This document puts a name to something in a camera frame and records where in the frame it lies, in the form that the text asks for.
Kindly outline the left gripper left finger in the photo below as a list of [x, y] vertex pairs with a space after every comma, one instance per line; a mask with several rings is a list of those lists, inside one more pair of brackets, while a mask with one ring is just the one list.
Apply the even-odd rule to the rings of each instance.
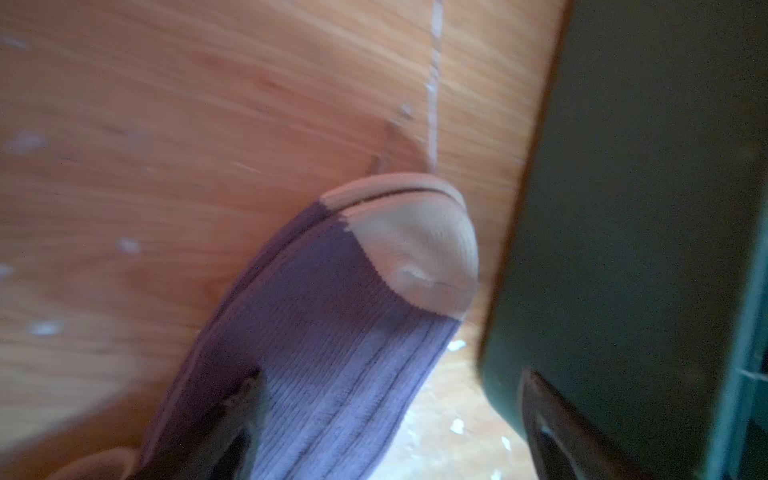
[[133, 479], [249, 479], [264, 430], [264, 375], [256, 372]]

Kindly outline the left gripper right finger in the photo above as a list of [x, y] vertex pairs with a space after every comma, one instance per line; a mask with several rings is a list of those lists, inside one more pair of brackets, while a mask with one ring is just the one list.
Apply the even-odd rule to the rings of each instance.
[[540, 479], [648, 477], [537, 372], [523, 372], [519, 403]]

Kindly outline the purple sock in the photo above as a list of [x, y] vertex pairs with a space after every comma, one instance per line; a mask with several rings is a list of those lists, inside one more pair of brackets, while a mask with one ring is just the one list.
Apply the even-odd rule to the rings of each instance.
[[478, 247], [466, 204], [432, 174], [321, 195], [278, 231], [203, 326], [140, 448], [59, 479], [133, 479], [256, 372], [264, 430], [249, 479], [365, 479], [470, 310]]

